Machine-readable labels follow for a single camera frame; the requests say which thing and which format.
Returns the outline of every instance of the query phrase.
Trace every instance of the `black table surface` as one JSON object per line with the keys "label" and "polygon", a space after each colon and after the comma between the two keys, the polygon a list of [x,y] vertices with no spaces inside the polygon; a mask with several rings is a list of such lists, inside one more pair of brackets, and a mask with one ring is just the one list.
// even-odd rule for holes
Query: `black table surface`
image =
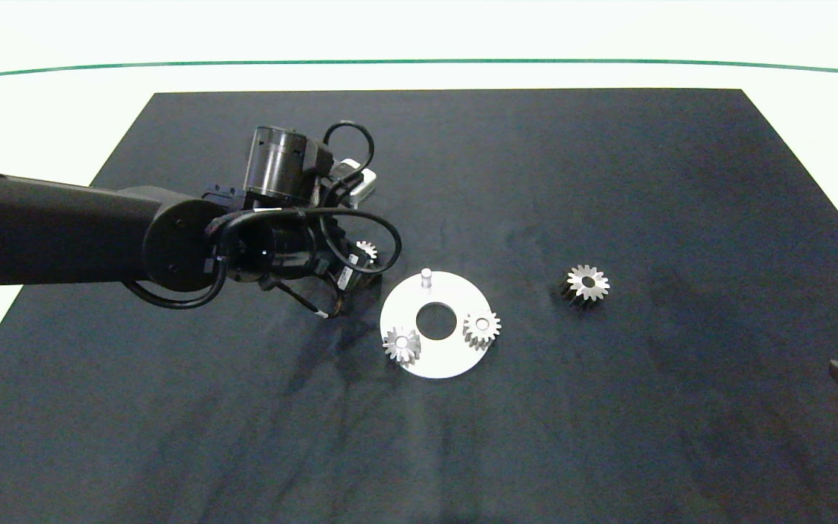
{"label": "black table surface", "polygon": [[[337,119],[375,134],[399,264],[332,321],[235,282],[193,311],[26,286],[0,522],[838,522],[838,212],[744,93],[157,94],[93,186],[240,186],[255,126]],[[556,296],[576,264],[598,309]],[[380,345],[425,266],[503,319],[446,381]]]}

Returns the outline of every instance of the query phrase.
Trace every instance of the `green line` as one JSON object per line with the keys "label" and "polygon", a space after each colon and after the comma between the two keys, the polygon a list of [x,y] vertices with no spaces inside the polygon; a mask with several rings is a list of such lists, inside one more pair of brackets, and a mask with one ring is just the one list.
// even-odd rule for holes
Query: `green line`
{"label": "green line", "polygon": [[191,60],[191,62],[140,62],[140,63],[93,63],[86,65],[63,65],[0,71],[0,76],[10,74],[53,73],[55,71],[82,71],[86,69],[120,69],[127,67],[160,66],[341,66],[342,64],[390,64],[390,63],[654,63],[679,64],[680,66],[734,66],[761,67],[766,69],[789,69],[817,73],[838,73],[835,67],[814,67],[811,65],[788,65],[784,63],[722,62],[721,60],[659,60],[618,59],[618,57],[442,57],[442,59],[391,59],[391,60]]}

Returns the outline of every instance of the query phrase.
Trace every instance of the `white circular plate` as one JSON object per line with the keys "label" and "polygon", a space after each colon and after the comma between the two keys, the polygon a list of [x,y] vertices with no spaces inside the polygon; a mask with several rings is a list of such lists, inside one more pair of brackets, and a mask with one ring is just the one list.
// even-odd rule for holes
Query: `white circular plate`
{"label": "white circular plate", "polygon": [[[430,285],[423,286],[423,273],[431,273]],[[380,336],[385,338],[393,328],[415,329],[419,334],[419,358],[409,365],[400,365],[413,375],[425,378],[451,378],[474,368],[486,354],[486,349],[475,349],[465,342],[462,324],[468,313],[486,309],[490,305],[473,283],[446,271],[429,271],[400,282],[380,311]],[[416,326],[419,309],[429,304],[442,304],[455,312],[455,330],[440,341],[423,335]]]}

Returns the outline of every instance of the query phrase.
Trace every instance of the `gear hole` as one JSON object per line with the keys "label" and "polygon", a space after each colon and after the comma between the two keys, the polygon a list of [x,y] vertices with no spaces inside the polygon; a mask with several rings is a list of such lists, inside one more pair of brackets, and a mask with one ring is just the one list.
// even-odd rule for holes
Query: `gear hole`
{"label": "gear hole", "polygon": [[426,338],[432,341],[441,341],[448,338],[455,332],[458,319],[455,312],[442,302],[432,302],[419,309],[416,314],[416,328]]}

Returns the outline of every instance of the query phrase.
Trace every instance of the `gear teeth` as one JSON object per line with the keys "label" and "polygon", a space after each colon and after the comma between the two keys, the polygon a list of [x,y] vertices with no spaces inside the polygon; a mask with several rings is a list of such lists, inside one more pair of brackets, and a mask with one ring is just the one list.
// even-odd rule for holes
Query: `gear teeth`
{"label": "gear teeth", "polygon": [[484,351],[495,341],[502,327],[496,313],[485,309],[468,313],[463,320],[462,331],[470,347]]}
{"label": "gear teeth", "polygon": [[574,266],[562,283],[562,296],[569,305],[596,306],[610,294],[610,280],[593,266]]}
{"label": "gear teeth", "polygon": [[367,241],[358,241],[355,242],[355,245],[358,249],[368,255],[368,258],[370,258],[370,264],[375,264],[377,262],[377,246]]}
{"label": "gear teeth", "polygon": [[419,334],[415,329],[394,327],[386,332],[383,348],[383,354],[390,355],[390,360],[396,360],[400,365],[412,365],[419,359],[421,352]]}

